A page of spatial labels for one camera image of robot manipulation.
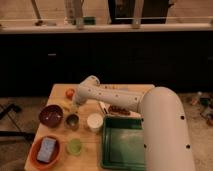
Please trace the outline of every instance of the green cup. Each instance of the green cup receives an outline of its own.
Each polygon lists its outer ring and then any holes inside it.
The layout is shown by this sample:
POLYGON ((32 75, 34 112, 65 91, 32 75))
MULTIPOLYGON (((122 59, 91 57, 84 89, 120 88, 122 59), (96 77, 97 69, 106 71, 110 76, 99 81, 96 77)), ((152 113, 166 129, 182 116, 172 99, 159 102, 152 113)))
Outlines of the green cup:
POLYGON ((71 139, 67 144, 67 151, 69 154, 78 156, 82 150, 82 143, 80 139, 74 138, 71 139))

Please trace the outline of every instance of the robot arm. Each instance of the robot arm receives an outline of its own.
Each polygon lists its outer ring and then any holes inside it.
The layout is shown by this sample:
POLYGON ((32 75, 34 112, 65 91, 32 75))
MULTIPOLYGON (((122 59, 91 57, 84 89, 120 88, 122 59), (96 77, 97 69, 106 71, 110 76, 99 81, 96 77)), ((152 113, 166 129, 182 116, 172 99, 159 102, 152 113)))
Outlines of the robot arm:
POLYGON ((96 99, 144 115, 144 145, 147 171, 195 171, 187 122, 182 103, 168 88, 140 92, 99 87, 97 77, 80 83, 73 101, 79 105, 96 99))

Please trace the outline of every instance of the rectangular tray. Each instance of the rectangular tray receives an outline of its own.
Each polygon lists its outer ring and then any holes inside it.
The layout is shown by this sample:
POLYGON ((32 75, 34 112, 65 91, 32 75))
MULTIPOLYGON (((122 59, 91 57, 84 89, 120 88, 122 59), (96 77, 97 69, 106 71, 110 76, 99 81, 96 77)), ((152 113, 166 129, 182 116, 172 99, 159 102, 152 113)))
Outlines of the rectangular tray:
POLYGON ((106 169, 146 170, 141 119, 105 117, 101 165, 106 169))

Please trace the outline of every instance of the small cup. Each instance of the small cup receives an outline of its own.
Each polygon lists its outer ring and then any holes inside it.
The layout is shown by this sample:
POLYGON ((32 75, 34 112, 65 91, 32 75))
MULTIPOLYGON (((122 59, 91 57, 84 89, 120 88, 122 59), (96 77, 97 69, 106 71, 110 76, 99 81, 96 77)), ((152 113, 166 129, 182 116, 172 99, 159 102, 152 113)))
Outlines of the small cup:
POLYGON ((87 118, 87 125, 94 133, 98 133, 103 125, 103 117, 98 113, 93 113, 87 118))
POLYGON ((68 128, 76 131, 79 127, 79 117, 76 114, 71 114, 66 118, 66 125, 68 128))
POLYGON ((81 150, 82 150, 82 142, 80 139, 74 138, 67 143, 67 151, 69 154, 78 156, 80 155, 81 150))

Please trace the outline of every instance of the brown bowl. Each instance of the brown bowl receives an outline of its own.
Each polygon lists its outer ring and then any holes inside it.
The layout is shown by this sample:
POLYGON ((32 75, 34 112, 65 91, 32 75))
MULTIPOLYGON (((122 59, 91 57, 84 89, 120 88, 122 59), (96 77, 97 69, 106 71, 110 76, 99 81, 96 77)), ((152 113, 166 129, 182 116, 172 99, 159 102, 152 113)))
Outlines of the brown bowl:
POLYGON ((59 160, 59 156, 60 156, 61 149, 62 149, 60 141, 57 137, 55 137, 55 136, 45 136, 45 137, 42 137, 39 140, 37 140, 33 144, 31 151, 30 151, 30 162, 36 169, 38 169, 40 171, 49 170, 59 160), (51 156, 49 163, 45 163, 45 162, 41 162, 41 161, 37 160, 37 155, 41 148, 42 140, 45 137, 56 139, 55 150, 51 156))
POLYGON ((54 128, 61 123, 63 110, 58 105, 46 106, 39 114, 39 120, 47 127, 54 128))

